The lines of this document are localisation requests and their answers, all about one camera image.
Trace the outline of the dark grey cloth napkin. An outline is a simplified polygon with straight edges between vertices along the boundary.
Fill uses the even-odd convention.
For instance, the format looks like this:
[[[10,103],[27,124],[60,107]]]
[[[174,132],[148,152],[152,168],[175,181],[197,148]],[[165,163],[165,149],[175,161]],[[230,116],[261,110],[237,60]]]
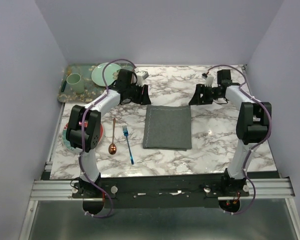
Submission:
[[[190,106],[149,105],[146,111],[143,148],[189,150],[192,148]]]

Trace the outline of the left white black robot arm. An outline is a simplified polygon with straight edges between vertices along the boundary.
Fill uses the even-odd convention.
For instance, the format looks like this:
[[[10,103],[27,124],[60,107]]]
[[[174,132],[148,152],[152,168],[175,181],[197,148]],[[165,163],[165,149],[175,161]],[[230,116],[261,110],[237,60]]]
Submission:
[[[146,73],[138,69],[120,69],[117,79],[106,85],[105,91],[85,106],[75,105],[70,113],[66,140],[71,147],[79,149],[80,187],[91,198],[104,190],[101,189],[100,171],[97,168],[94,149],[100,140],[101,118],[118,105],[130,102],[138,105],[151,104],[148,85],[143,81]]]

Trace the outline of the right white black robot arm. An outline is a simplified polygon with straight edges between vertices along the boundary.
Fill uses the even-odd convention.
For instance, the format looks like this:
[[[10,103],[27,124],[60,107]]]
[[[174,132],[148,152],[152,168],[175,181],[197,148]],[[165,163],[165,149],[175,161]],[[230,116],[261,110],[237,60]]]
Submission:
[[[252,152],[270,136],[272,129],[272,105],[261,102],[243,91],[242,85],[235,83],[229,69],[217,71],[217,86],[213,87],[214,77],[202,74],[204,84],[197,84],[189,105],[209,105],[223,98],[238,110],[236,135],[238,145],[232,162],[226,168],[217,186],[222,194],[231,196],[243,190],[247,180],[247,169],[252,160]]]

